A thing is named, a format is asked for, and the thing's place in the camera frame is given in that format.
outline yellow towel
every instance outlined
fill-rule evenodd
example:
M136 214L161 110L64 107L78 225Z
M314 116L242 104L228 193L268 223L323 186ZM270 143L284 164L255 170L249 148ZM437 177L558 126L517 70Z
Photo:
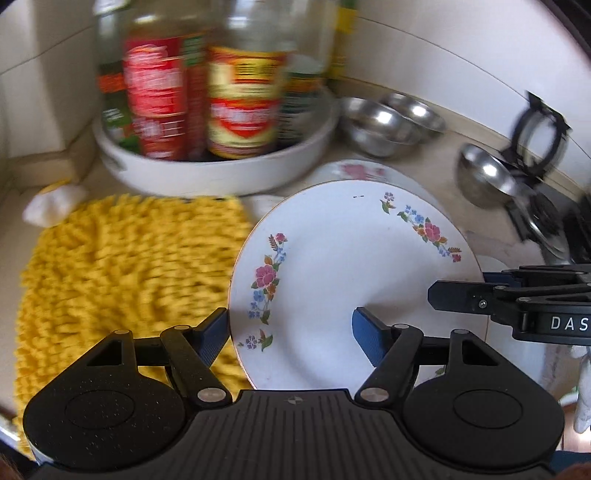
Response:
M113 330L158 336L227 306L232 268L250 230L235 198L127 195L82 204L44 230L22 274L15 382L21 437L28 401ZM142 373L164 380L160 370ZM234 396L250 388L230 342L212 370ZM25 441L21 450L30 455Z

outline glass bottle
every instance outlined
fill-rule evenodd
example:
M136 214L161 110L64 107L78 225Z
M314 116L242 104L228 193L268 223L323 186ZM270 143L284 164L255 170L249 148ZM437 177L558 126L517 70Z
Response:
M231 0L209 55L209 150L247 158L274 149L285 85L290 0Z
M208 0L137 0L125 39L125 81L141 152L198 160L205 149Z
M111 140L133 152L139 151L123 77L122 36L131 0L96 0L98 84L102 94L101 117Z
M298 143L307 125L332 53L338 0L291 0L290 28L294 44L287 70L289 81L281 105L280 147Z

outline green leaf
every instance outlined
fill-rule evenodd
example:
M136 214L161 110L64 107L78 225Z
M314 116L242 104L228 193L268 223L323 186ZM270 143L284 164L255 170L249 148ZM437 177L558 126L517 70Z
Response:
M261 351L263 351L265 348L267 348L268 346L270 346L270 344L273 343L273 335L269 335L268 337L266 337L262 343L261 343Z

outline floral plate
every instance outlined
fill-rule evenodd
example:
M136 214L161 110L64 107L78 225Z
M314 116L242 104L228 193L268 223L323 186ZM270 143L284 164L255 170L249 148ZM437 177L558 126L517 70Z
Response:
M246 240L230 285L232 341L255 388L354 393L372 371L352 334L359 306L425 335L465 328L485 338L486 317L433 310L436 280L482 273L435 207L375 181L316 185L280 203ZM421 367L418 381L437 370Z

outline ribbed black surface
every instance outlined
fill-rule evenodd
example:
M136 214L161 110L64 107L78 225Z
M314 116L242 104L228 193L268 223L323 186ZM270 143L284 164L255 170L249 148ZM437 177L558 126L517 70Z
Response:
M343 391L245 391L230 407L200 413L170 450L111 473L41 468L33 480L536 480L541 467L475 475L415 449L390 414L354 405Z

